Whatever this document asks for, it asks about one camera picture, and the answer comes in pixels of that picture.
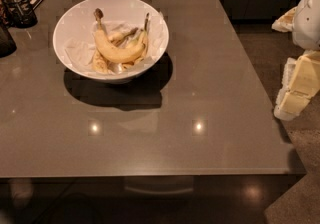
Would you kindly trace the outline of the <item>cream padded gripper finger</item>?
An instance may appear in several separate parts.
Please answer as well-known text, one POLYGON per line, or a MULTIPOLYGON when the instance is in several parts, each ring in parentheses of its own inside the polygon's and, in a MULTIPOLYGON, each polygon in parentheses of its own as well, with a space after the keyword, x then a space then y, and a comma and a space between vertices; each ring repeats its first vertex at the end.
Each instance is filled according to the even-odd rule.
POLYGON ((298 117, 320 91, 320 52, 306 50, 298 59, 288 58, 284 66, 274 116, 291 121, 298 117))

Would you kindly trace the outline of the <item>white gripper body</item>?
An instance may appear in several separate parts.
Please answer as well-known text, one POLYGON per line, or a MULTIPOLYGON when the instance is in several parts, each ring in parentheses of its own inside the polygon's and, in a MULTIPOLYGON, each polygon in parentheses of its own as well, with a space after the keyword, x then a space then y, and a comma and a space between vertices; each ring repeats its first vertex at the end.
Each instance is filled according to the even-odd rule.
POLYGON ((320 49, 320 0, 300 0, 293 18, 292 39, 302 49, 320 49))

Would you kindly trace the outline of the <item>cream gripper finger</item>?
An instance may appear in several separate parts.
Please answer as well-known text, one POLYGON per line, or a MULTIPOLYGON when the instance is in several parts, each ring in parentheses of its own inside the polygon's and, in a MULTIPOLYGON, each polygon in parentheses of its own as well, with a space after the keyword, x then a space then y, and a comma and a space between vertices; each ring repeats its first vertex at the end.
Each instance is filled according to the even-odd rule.
POLYGON ((291 32, 293 30, 293 18, 296 12, 296 7, 291 8, 277 20, 275 20, 271 28, 278 32, 291 32))

